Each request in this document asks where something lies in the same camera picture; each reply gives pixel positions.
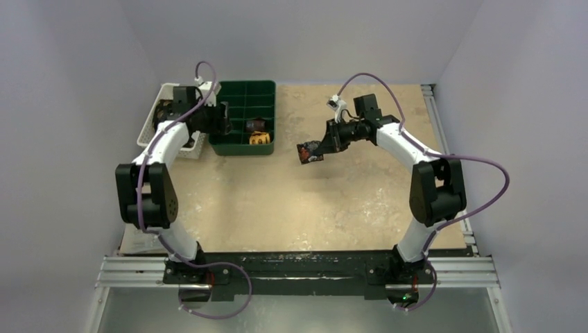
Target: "green tray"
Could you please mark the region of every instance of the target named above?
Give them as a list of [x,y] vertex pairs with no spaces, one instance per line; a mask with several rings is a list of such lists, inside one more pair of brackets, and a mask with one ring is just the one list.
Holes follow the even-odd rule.
[[[229,104],[229,119],[233,130],[227,135],[209,135],[208,142],[217,155],[270,155],[275,142],[275,82],[221,81],[217,102]],[[245,122],[262,118],[266,121],[269,144],[249,144],[250,133]]]

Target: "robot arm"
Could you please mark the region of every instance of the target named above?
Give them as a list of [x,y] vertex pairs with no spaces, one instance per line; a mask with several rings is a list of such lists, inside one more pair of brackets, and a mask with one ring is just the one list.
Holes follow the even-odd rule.
[[121,216],[126,223],[139,229],[137,216],[137,189],[139,188],[139,168],[145,159],[146,170],[143,178],[144,189],[142,207],[147,230],[158,231],[165,242],[177,254],[194,260],[198,244],[181,223],[174,223],[178,216],[178,198],[175,194],[169,170],[180,149],[190,144],[192,135],[200,133],[227,134],[231,123],[227,114],[227,104],[216,104],[216,94],[220,85],[208,96],[204,106],[197,112],[190,111],[210,89],[211,82],[198,82],[199,87],[176,86],[173,100],[163,100],[157,104],[154,126],[157,131],[149,145],[140,156],[130,164],[120,164],[116,168],[116,187],[119,194]]
[[[422,267],[437,233],[437,227],[454,218],[465,209],[466,196],[459,160],[431,157],[432,151],[405,129],[399,128],[399,120],[391,115],[383,116],[374,94],[354,99],[357,118],[349,122],[337,117],[338,110],[346,103],[340,98],[327,103],[336,111],[336,118],[327,121],[327,132],[321,142],[298,144],[302,164],[324,160],[323,155],[346,150],[351,142],[370,140],[374,145],[397,158],[412,173],[410,210],[413,220],[403,239],[394,247],[392,267],[396,273],[408,273]],[[410,141],[425,147],[416,148]],[[443,184],[437,186],[436,180]]]

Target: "tabletop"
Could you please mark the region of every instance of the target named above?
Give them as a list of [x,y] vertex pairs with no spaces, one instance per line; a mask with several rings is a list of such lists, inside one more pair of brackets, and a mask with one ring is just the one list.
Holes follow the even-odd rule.
[[[205,251],[390,249],[404,235],[410,172],[370,142],[301,165],[296,144],[321,140],[334,112],[335,85],[278,85],[275,151],[266,156],[217,156],[206,143],[198,160],[177,159],[171,177],[178,221]],[[438,149],[420,86],[391,87],[406,114],[406,129]],[[350,85],[341,95],[375,93],[384,114],[399,117],[379,85]],[[458,224],[433,248],[464,248]]]

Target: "purple cable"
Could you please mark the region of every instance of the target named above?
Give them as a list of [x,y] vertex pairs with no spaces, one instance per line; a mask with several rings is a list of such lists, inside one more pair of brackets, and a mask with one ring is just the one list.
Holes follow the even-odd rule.
[[341,94],[343,93],[343,90],[345,90],[345,88],[347,87],[347,85],[351,81],[353,81],[354,78],[356,78],[358,76],[369,76],[370,78],[373,78],[376,81],[380,82],[385,87],[385,89],[388,91],[388,93],[390,94],[390,96],[394,100],[394,103],[396,103],[396,107],[398,108],[398,112],[400,112],[400,128],[402,128],[402,126],[404,126],[404,122],[406,120],[406,117],[404,116],[404,111],[402,111],[402,107],[400,106],[400,103],[398,102],[398,99],[396,98],[396,95],[394,95],[394,92],[392,92],[392,90],[390,89],[390,87],[388,87],[388,85],[384,81],[382,81],[381,78],[375,76],[374,74],[370,74],[370,73],[357,73],[357,74],[353,75],[351,78],[349,78],[349,80],[347,80],[347,81],[345,81],[345,83],[343,83],[343,85],[341,86],[341,89],[339,89],[339,92],[337,92],[337,96],[341,96]]
[[429,246],[433,242],[433,239],[435,238],[435,235],[437,233],[439,233],[441,230],[447,228],[448,226],[450,226],[450,225],[452,225],[454,223],[457,223],[459,221],[465,220],[465,219],[467,219],[469,217],[472,217],[473,215],[476,215],[479,212],[482,212],[486,208],[488,208],[491,205],[493,205],[498,199],[500,199],[500,197],[502,197],[502,195],[508,189],[508,186],[510,185],[510,175],[508,174],[508,172],[506,171],[506,169],[504,169],[504,167],[501,166],[499,163],[497,163],[495,161],[492,161],[492,160],[489,160],[489,159],[486,159],[486,158],[483,158],[483,157],[474,157],[474,156],[466,156],[466,155],[437,154],[437,153],[432,153],[432,152],[426,150],[423,146],[419,145],[415,140],[413,140],[411,137],[409,137],[405,133],[405,131],[403,130],[404,129],[404,122],[406,121],[406,117],[404,116],[404,112],[402,111],[402,107],[400,106],[400,103],[398,102],[398,99],[396,98],[396,95],[394,95],[394,92],[392,92],[392,90],[390,89],[390,87],[388,87],[388,85],[383,80],[381,80],[379,77],[375,76],[374,74],[370,74],[370,73],[357,73],[357,74],[353,75],[351,78],[349,78],[349,80],[347,80],[345,83],[343,83],[343,86],[341,87],[341,89],[339,89],[339,92],[337,93],[337,95],[340,96],[341,93],[343,93],[343,90],[347,87],[347,85],[354,78],[356,78],[358,76],[369,76],[370,78],[374,78],[375,80],[377,80],[378,82],[380,82],[386,88],[386,90],[388,91],[388,93],[390,93],[390,96],[392,97],[392,99],[394,99],[394,102],[396,103],[396,107],[398,108],[398,112],[400,113],[400,124],[398,125],[398,129],[400,130],[400,135],[404,139],[406,139],[408,142],[410,142],[410,144],[412,144],[416,149],[418,149],[421,152],[423,152],[423,154],[425,154],[427,156],[430,156],[430,157],[444,158],[444,159],[448,159],[448,160],[466,160],[466,161],[480,162],[480,163],[492,165],[493,167],[496,167],[498,170],[500,170],[502,172],[502,174],[504,175],[504,185],[502,186],[502,189],[492,199],[490,199],[484,205],[481,205],[480,207],[476,208],[475,210],[472,210],[471,212],[468,212],[468,213],[463,214],[462,216],[459,216],[459,217],[457,217],[457,218],[455,218],[453,220],[450,220],[450,221],[447,221],[447,222],[443,223],[426,240],[426,242],[425,242],[425,244],[423,246],[423,249],[422,249],[422,254],[424,256],[424,260],[431,267],[431,271],[433,272],[433,288],[431,289],[431,292],[429,292],[429,294],[423,299],[423,301],[417,303],[414,307],[410,307],[410,308],[399,307],[401,309],[404,309],[405,311],[413,311],[414,309],[417,309],[417,308],[421,307],[422,305],[424,305],[424,303],[426,303],[427,301],[429,301],[431,299],[431,297],[433,296],[433,293],[437,289],[437,272],[435,271],[435,269],[433,268],[433,265],[431,264],[431,262],[429,261],[429,259],[427,257]]
[[226,318],[231,318],[236,316],[237,314],[240,314],[251,302],[251,297],[253,295],[253,286],[251,285],[251,279],[249,278],[249,275],[247,274],[247,272],[245,272],[245,270],[240,267],[237,266],[236,264],[233,264],[231,262],[213,262],[210,264],[204,264],[204,265],[197,265],[197,264],[193,264],[189,261],[188,258],[183,257],[179,254],[176,253],[175,250],[173,250],[171,248],[171,246],[169,246],[169,244],[167,244],[167,242],[165,241],[165,239],[163,239],[161,237],[161,234],[157,231],[151,231],[151,230],[147,230],[147,228],[145,228],[145,220],[143,217],[143,178],[145,176],[145,168],[147,167],[147,161],[149,160],[149,157],[151,156],[151,153],[153,152],[153,149],[155,148],[155,146],[157,145],[158,141],[164,136],[164,134],[170,130],[172,127],[174,127],[177,123],[184,121],[184,119],[186,119],[187,117],[190,117],[190,115],[192,115],[196,110],[198,110],[202,105],[204,105],[204,103],[206,102],[206,100],[208,99],[208,97],[210,96],[210,94],[212,94],[212,91],[214,90],[214,88],[217,85],[216,82],[216,71],[214,70],[214,67],[212,67],[212,65],[207,62],[207,61],[200,61],[198,64],[196,64],[196,77],[198,77],[198,68],[200,67],[200,65],[207,65],[208,67],[210,67],[210,70],[212,71],[212,86],[211,89],[206,93],[206,96],[204,96],[197,104],[196,106],[194,106],[193,108],[190,109],[190,111],[186,112],[185,114],[183,114],[181,117],[177,118],[176,120],[174,120],[172,123],[170,123],[167,127],[165,127],[165,129],[161,132],[159,132],[159,134],[157,134],[155,136],[155,138],[153,138],[151,144],[149,145],[149,147],[147,148],[147,156],[143,159],[143,163],[141,163],[141,167],[139,168],[139,179],[137,182],[137,218],[139,220],[139,227],[141,228],[142,232],[145,232],[146,234],[153,234],[157,237],[157,239],[159,240],[159,242],[162,244],[162,246],[170,253],[172,254],[174,257],[178,258],[181,262],[183,262],[184,264],[190,266],[190,267],[194,267],[194,268],[209,268],[209,267],[213,267],[213,266],[231,266],[236,268],[238,271],[240,271],[243,276],[245,276],[245,279],[247,280],[247,283],[249,285],[249,292],[248,292],[248,297],[245,300],[245,302],[243,303],[243,305],[241,305],[241,307],[239,307],[236,311],[230,313],[230,314],[226,314],[226,315],[222,315],[222,316],[213,316],[210,314],[201,314],[200,312],[196,312],[193,311],[191,309],[189,309],[188,307],[186,307],[185,305],[183,305],[180,301],[180,307],[190,313],[193,314],[195,316],[199,316],[199,317],[203,317],[203,318],[207,318],[207,319],[226,319]]

